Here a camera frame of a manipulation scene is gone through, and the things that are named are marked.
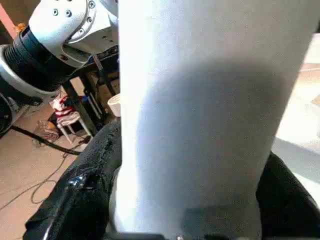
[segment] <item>white surface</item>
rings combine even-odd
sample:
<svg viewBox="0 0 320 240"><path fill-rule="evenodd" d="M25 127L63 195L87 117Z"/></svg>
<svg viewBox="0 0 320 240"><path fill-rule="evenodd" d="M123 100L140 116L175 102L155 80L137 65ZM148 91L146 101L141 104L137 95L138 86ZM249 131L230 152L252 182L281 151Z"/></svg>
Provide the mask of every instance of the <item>white surface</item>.
<svg viewBox="0 0 320 240"><path fill-rule="evenodd" d="M320 33L314 34L308 52L305 55L304 63L320 63Z"/></svg>
<svg viewBox="0 0 320 240"><path fill-rule="evenodd" d="M292 96L272 147L320 206L320 109Z"/></svg>
<svg viewBox="0 0 320 240"><path fill-rule="evenodd" d="M260 237L256 186L319 9L119 1L118 231Z"/></svg>

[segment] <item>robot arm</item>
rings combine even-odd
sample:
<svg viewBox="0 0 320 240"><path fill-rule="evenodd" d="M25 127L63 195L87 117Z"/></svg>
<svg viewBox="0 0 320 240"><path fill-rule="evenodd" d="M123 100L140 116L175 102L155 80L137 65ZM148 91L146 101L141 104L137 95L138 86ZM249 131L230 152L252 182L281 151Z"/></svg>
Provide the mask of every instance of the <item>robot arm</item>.
<svg viewBox="0 0 320 240"><path fill-rule="evenodd" d="M0 133L59 93L92 54L117 44L117 3L42 0L12 45L0 46Z"/></svg>

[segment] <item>floor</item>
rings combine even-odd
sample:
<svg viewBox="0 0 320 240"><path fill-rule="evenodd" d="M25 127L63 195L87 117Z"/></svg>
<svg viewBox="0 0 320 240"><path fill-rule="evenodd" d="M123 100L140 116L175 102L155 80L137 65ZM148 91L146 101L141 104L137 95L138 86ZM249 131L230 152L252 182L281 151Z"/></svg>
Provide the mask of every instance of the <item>floor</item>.
<svg viewBox="0 0 320 240"><path fill-rule="evenodd" d="M41 113L18 120L16 125L33 132L37 120L46 120L52 112L52 108L47 106ZM66 148L72 147L65 137L58 139L56 144ZM36 148L31 138L12 130L0 139L0 148L0 207L25 189L45 179L60 165L63 155L47 146ZM69 155L62 168L51 179L58 180L75 158ZM41 201L46 198L53 187L53 182L44 184L34 200ZM25 222L39 207L39 204L31 203L32 191L26 192L0 210L0 240L16 240L23 236Z"/></svg>
<svg viewBox="0 0 320 240"><path fill-rule="evenodd" d="M319 67L311 64L307 69ZM320 71L300 74L272 151L282 158L320 206Z"/></svg>

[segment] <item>white stool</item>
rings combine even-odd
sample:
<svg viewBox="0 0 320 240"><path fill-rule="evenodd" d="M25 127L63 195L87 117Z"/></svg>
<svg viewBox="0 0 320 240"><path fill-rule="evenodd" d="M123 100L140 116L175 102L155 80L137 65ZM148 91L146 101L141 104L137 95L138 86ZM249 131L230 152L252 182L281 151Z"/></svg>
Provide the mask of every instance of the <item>white stool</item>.
<svg viewBox="0 0 320 240"><path fill-rule="evenodd" d="M78 112L75 111L67 116L62 116L57 119L57 127L60 129L63 135L65 135L66 139L70 142L71 145L73 144L73 141L71 141L64 127L68 127L68 129L72 134L76 134L73 128L71 127L71 124L74 124L78 121L83 127L83 129L85 130L85 132L92 137L92 134L90 133L87 126L85 125L84 121L81 119L80 114Z"/></svg>

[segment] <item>black cable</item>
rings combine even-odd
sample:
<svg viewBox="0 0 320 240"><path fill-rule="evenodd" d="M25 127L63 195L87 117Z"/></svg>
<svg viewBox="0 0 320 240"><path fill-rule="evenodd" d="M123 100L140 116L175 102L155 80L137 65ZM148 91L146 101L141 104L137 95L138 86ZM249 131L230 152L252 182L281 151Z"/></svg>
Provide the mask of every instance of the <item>black cable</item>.
<svg viewBox="0 0 320 240"><path fill-rule="evenodd" d="M31 138L33 138L35 140L38 140L40 143L43 143L43 144L45 144L45 145L47 145L47 146L49 146L51 148L54 148L56 150L59 150L59 151L61 151L63 153L72 154L72 155L79 155L81 153L80 151L74 151L72 149L68 149L68 148L56 145L56 144L54 144L54 143L52 143L52 142L50 142L50 141L48 141L48 140L46 140L46 139L44 139L42 137L30 132L30 131L22 129L22 128L18 127L18 126L11 126L11 129L16 131L16 132L19 132L21 134L27 135L28 137L31 137Z"/></svg>
<svg viewBox="0 0 320 240"><path fill-rule="evenodd" d="M83 143L80 143L76 146L74 146L73 148L71 148L71 150L73 149L76 149L77 147L79 147L80 145L82 145ZM68 157L69 153L64 153L62 155L62 161L60 163L60 165L50 174L48 175L44 180L42 180L41 182L35 184L35 185L32 185L31 187L28 187L26 190L20 192L17 196L15 196L14 198L12 198L10 201L8 201L5 205L3 205L2 207L0 207L0 211L2 211L4 208L6 208L8 205L12 204L16 199L18 199L19 197L21 197L23 194L27 193L28 191L30 191L31 189L35 188L35 190L33 190L32 194L31 194L31 202L33 204L40 204L42 203L45 199L41 200L41 201L35 201L34 198L35 198L35 195L37 193L37 191L46 183L57 183L57 181L55 180L50 180L50 178L56 174L60 169L61 167L64 165L67 157Z"/></svg>

